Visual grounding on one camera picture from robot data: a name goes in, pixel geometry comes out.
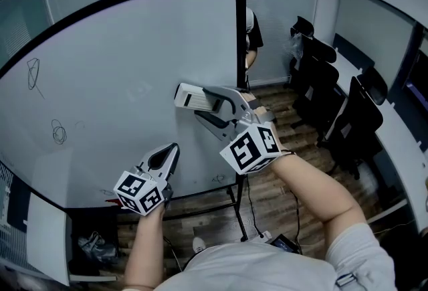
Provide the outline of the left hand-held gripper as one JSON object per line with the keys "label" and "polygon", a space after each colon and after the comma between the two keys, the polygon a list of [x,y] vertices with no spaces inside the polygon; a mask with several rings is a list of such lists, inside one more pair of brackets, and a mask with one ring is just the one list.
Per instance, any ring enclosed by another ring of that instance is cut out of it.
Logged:
{"label": "left hand-held gripper", "polygon": [[122,208],[147,216],[162,203],[167,206],[173,195],[169,178],[179,157],[177,143],[165,144],[146,153],[135,171],[123,172],[114,187]]}

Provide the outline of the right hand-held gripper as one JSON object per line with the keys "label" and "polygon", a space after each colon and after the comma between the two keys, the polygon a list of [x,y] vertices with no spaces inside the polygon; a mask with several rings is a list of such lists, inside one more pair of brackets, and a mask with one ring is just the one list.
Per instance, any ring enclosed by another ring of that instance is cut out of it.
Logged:
{"label": "right hand-held gripper", "polygon": [[[273,113],[252,93],[240,93],[236,88],[225,86],[207,86],[203,92],[211,109],[195,110],[195,117],[220,141],[230,141],[220,155],[235,172],[256,173],[281,156],[280,142],[273,131]],[[215,115],[224,101],[230,104],[233,114],[228,121]]]}

